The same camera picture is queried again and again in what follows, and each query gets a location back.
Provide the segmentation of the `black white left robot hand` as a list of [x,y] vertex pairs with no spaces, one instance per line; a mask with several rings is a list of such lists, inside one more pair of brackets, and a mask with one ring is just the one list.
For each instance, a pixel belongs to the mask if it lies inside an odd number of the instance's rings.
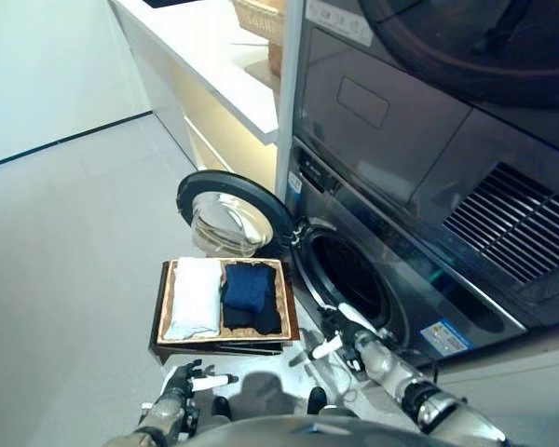
[[228,386],[236,383],[239,378],[233,374],[208,374],[201,369],[202,360],[195,359],[182,366],[172,369],[161,395],[168,394],[179,396],[181,399],[191,399],[196,392]]

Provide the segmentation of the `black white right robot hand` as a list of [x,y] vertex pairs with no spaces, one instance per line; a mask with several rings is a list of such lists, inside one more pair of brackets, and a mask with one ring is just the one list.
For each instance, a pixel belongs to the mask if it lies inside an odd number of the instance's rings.
[[329,356],[342,349],[344,362],[355,373],[364,371],[361,355],[355,347],[357,336],[369,332],[372,339],[386,340],[391,332],[385,328],[377,329],[369,319],[352,305],[323,305],[321,314],[321,331],[325,339],[320,345],[308,352],[307,356],[314,361]]

